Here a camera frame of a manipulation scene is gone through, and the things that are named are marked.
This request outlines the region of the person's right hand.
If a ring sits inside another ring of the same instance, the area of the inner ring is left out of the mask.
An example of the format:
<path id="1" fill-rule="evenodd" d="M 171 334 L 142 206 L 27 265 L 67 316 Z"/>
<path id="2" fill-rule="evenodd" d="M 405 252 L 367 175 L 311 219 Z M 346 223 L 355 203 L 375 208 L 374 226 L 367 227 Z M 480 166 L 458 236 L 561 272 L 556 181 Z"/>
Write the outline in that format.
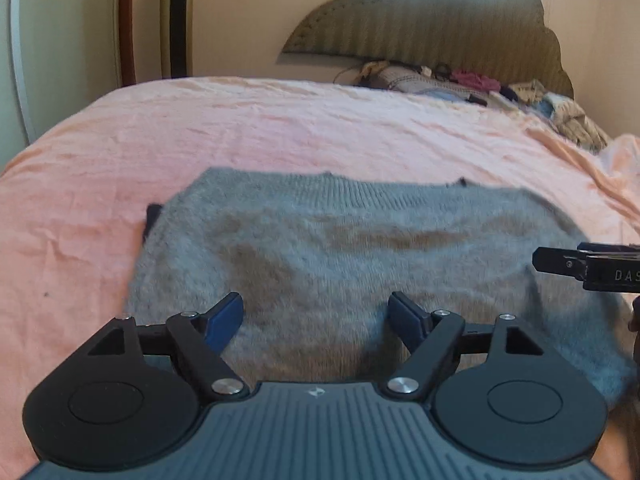
<path id="1" fill-rule="evenodd" d="M 640 364 L 640 297 L 634 298 L 632 302 L 634 314 L 628 323 L 631 333 L 634 333 L 634 362 Z"/>

